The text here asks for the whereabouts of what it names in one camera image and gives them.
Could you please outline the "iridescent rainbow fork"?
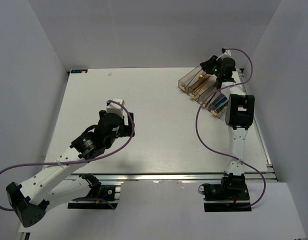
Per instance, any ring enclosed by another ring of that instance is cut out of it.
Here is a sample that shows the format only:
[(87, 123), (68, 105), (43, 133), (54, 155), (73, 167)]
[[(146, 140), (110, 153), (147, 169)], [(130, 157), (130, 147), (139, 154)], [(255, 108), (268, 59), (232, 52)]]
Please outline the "iridescent rainbow fork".
[(197, 68), (194, 70), (193, 75), (189, 78), (188, 86), (191, 87), (194, 83), (196, 83), (199, 79), (206, 76), (206, 72), (201, 68)]

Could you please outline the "gold chopstick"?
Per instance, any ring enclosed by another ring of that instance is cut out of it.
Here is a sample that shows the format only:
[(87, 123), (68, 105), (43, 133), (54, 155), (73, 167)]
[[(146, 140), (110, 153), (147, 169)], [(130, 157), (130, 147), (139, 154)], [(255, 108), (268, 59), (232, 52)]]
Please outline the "gold chopstick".
[(192, 93), (191, 97), (195, 98), (199, 92), (202, 90), (202, 88), (205, 86), (205, 84), (209, 81), (209, 78), (207, 78), (204, 82), (202, 82)]
[(198, 85), (195, 90), (193, 91), (193, 95), (196, 96), (199, 94), (199, 92), (203, 89), (203, 87), (206, 85), (206, 83), (208, 82), (209, 80), (206, 79), (204, 82), (202, 82), (200, 85)]

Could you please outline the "blue knife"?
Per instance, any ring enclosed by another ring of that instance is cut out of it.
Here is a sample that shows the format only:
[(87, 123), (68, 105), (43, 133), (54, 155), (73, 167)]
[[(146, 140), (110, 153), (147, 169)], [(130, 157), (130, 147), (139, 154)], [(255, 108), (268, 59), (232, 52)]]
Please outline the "blue knife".
[(222, 104), (224, 104), (228, 99), (226, 97), (223, 97), (222, 99), (220, 99), (217, 102), (213, 102), (211, 104), (211, 107), (209, 108), (210, 111), (213, 111), (215, 109), (218, 109)]

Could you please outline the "black knife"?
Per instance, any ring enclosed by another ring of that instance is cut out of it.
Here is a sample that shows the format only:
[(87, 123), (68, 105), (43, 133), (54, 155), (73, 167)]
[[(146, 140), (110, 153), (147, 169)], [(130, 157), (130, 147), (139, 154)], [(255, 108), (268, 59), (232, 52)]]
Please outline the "black knife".
[(226, 101), (223, 105), (219, 106), (217, 109), (213, 110), (213, 114), (217, 115), (220, 113), (226, 106), (228, 105), (228, 101)]

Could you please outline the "gold ornate fork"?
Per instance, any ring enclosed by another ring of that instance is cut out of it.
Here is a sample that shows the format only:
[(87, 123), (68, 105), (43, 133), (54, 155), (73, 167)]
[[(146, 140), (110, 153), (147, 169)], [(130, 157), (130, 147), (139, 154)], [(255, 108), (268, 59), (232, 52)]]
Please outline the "gold ornate fork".
[(195, 91), (201, 84), (203, 84), (207, 80), (207, 77), (208, 77), (207, 75), (202, 75), (201, 74), (198, 77), (198, 80), (193, 85), (191, 85), (190, 89), (192, 91)]

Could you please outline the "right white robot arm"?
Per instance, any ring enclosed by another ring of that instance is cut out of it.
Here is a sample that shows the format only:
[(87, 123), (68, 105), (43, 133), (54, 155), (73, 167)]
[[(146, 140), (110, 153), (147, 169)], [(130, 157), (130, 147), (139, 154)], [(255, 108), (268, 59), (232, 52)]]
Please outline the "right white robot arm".
[(228, 126), (230, 153), (207, 148), (213, 153), (231, 158), (219, 187), (220, 195), (227, 200), (236, 196), (246, 185), (243, 153), (248, 130), (254, 121), (255, 107), (255, 97), (244, 93), (240, 84), (232, 78), (235, 65), (235, 60), (226, 54), (219, 57), (213, 55), (200, 64), (205, 73), (216, 76), (216, 89), (223, 91), (227, 98), (225, 124)]

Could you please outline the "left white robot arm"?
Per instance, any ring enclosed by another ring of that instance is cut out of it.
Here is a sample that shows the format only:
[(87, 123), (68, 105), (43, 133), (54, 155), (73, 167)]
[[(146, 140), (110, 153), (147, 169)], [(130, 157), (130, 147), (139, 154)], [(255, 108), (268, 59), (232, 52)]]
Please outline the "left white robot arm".
[(91, 173), (81, 174), (66, 186), (60, 183), (89, 160), (102, 155), (117, 138), (131, 136), (132, 124), (125, 124), (123, 109), (107, 107), (99, 112), (98, 123), (73, 140), (55, 165), (46, 166), (22, 183), (10, 183), (6, 187), (8, 201), (22, 226), (35, 225), (48, 211), (68, 201), (103, 197), (105, 189)]

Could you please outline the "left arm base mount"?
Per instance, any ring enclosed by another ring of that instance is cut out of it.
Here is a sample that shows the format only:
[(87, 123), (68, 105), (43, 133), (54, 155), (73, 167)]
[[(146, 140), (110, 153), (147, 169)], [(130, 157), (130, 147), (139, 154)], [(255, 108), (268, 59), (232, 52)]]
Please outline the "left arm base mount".
[(79, 197), (67, 204), (68, 209), (73, 210), (115, 210), (118, 206), (116, 197), (117, 186), (103, 184), (92, 174), (81, 174), (79, 180), (85, 180), (90, 187), (84, 197)]

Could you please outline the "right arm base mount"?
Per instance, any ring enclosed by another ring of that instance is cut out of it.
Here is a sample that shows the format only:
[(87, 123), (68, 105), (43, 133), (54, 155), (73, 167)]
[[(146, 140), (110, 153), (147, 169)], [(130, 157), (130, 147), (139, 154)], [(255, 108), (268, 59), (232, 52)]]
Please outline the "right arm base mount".
[(242, 190), (225, 190), (221, 184), (203, 183), (198, 187), (203, 195), (205, 213), (251, 212), (247, 185)]

